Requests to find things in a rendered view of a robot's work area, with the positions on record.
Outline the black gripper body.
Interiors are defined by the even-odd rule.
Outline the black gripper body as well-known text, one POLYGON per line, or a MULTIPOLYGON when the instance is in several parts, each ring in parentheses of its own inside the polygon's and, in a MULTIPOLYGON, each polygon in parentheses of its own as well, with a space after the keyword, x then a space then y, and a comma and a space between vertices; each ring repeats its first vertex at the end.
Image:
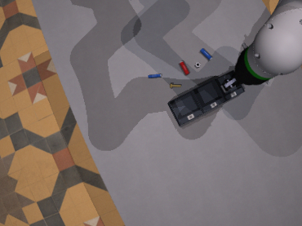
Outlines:
POLYGON ((249 85, 249 86, 251 85, 251 84, 245 82, 245 81, 241 78, 241 76, 240 76, 239 73, 238 73, 237 64, 235 65, 235 75, 231 77, 231 80, 233 80, 234 78, 236 79, 236 82, 234 82, 234 84, 237 84, 237 83, 241 82, 241 83, 243 83, 243 84, 245 84, 245 85, 249 85))

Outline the red battery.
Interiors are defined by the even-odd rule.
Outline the red battery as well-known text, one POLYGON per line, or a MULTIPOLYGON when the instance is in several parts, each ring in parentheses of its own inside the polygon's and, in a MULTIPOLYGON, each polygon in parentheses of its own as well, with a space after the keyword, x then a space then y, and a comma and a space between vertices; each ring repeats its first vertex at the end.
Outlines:
POLYGON ((180 66, 184 70, 185 75, 188 75, 189 71, 187 70, 187 68, 186 68, 186 66, 185 66, 185 64, 184 64, 183 61, 180 62, 180 66))

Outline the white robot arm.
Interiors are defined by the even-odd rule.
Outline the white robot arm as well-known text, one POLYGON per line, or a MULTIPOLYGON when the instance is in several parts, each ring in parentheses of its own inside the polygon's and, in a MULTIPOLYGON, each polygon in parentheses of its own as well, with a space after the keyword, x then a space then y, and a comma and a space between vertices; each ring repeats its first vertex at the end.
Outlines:
POLYGON ((302 65, 302 0, 279 0, 254 42, 242 47, 238 73, 251 85, 296 71, 302 65))

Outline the dark grey rack of three bins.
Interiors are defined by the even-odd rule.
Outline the dark grey rack of three bins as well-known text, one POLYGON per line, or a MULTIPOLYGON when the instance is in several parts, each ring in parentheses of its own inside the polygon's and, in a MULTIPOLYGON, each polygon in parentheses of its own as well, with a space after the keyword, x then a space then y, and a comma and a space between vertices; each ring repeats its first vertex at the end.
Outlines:
POLYGON ((221 88, 222 82, 227 78, 230 79, 233 74, 234 70, 209 81, 209 84, 205 83, 169 101, 168 105, 178 125, 180 126, 242 94, 245 91, 242 84, 227 92, 223 92, 221 88))

